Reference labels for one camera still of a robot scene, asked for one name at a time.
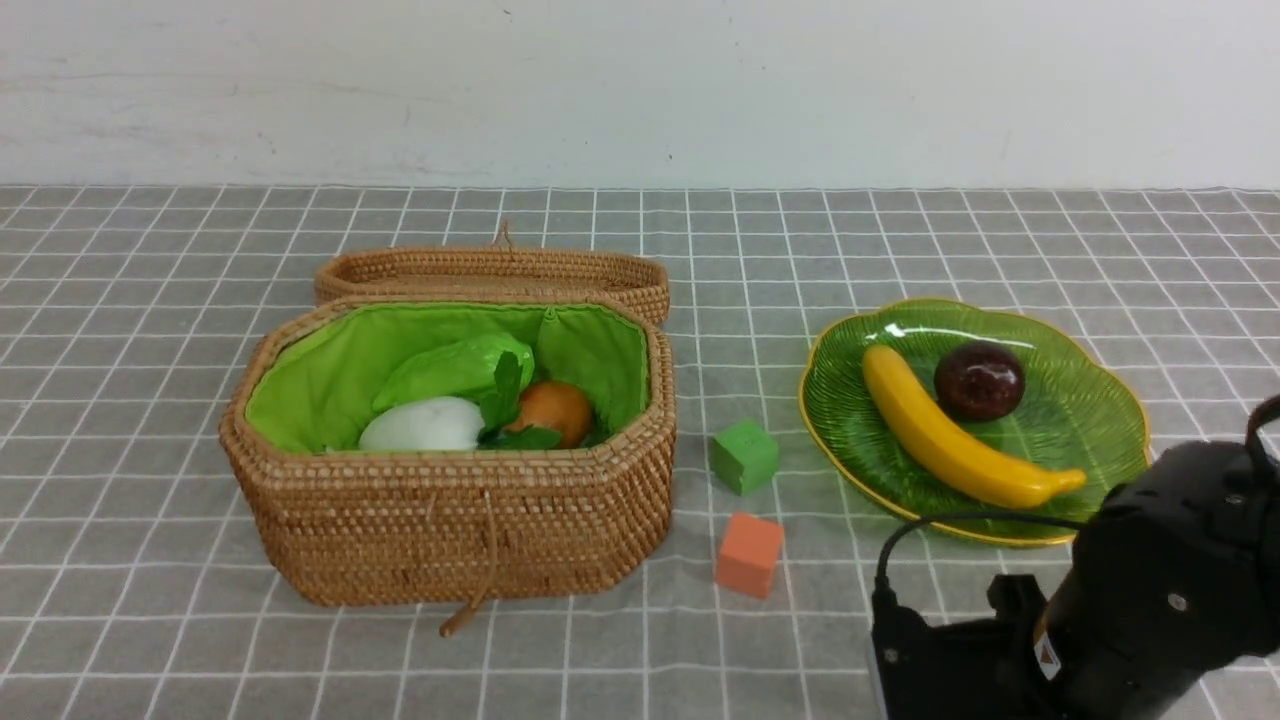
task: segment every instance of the woven basket lid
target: woven basket lid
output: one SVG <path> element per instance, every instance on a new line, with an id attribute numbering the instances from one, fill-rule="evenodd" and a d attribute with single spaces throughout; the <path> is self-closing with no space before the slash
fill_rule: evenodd
<path id="1" fill-rule="evenodd" d="M 484 288 L 498 296 L 589 291 L 660 324 L 671 311 L 667 268 L 594 250 L 520 247 L 502 222 L 488 247 L 383 247 L 339 255 L 316 272 L 316 305 L 348 295 Z"/>

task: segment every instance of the green plate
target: green plate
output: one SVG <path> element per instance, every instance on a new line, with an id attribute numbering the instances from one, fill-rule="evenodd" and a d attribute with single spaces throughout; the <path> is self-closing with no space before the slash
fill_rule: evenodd
<path id="1" fill-rule="evenodd" d="M 863 382 L 863 352 L 883 343 L 906 359 L 933 396 L 936 363 L 970 340 L 1009 346 L 1023 363 L 1027 391 L 1009 416 L 965 429 L 1009 455 L 1055 470 L 1080 468 L 1089 477 L 1082 489 L 1055 497 L 1033 514 L 1087 520 L 1107 491 L 1151 465 L 1151 429 L 1142 404 L 1070 337 L 1024 315 L 951 300 L 906 300 L 827 328 L 800 382 L 800 414 L 809 433 L 840 473 L 874 502 L 911 520 L 933 512 L 1000 510 L 951 489 L 915 462 L 893 438 Z M 1011 521 L 936 527 L 969 539 L 1021 547 L 1064 543 L 1074 536 Z"/>

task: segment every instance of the dark red fruit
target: dark red fruit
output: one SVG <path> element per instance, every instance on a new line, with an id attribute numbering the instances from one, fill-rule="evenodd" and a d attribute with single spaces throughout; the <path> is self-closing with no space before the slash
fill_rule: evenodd
<path id="1" fill-rule="evenodd" d="M 933 370 L 938 406 L 963 423 L 989 423 L 1023 401 L 1023 364 L 998 342 L 975 340 L 947 352 Z"/>

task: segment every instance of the white egg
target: white egg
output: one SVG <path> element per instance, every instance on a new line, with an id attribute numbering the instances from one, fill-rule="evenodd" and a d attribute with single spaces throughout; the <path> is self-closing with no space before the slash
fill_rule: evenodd
<path id="1" fill-rule="evenodd" d="M 374 418 L 360 436 L 360 450 L 475 450 L 483 429 L 484 418 L 475 402 L 433 397 L 398 405 Z"/>

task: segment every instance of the basket handle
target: basket handle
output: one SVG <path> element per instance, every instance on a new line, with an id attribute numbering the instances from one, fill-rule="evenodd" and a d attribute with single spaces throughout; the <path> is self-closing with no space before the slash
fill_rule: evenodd
<path id="1" fill-rule="evenodd" d="M 480 610 L 485 597 L 489 594 L 489 591 L 493 589 L 493 584 L 498 579 L 498 521 L 493 518 L 493 501 L 489 500 L 489 491 L 484 491 L 484 509 L 485 514 L 489 516 L 489 577 L 480 584 L 479 588 L 476 588 L 471 600 L 468 600 L 466 605 L 460 607 L 452 618 L 440 625 L 442 638 L 448 638 L 453 633 L 458 632 L 458 628 L 465 625 L 467 620 L 470 620 L 476 611 Z"/>
<path id="2" fill-rule="evenodd" d="M 511 250 L 512 254 L 516 252 L 516 243 L 511 240 L 511 218 L 503 218 L 498 223 L 498 231 L 493 233 L 493 242 L 489 245 L 498 245 L 499 240 L 507 243 L 507 250 Z"/>

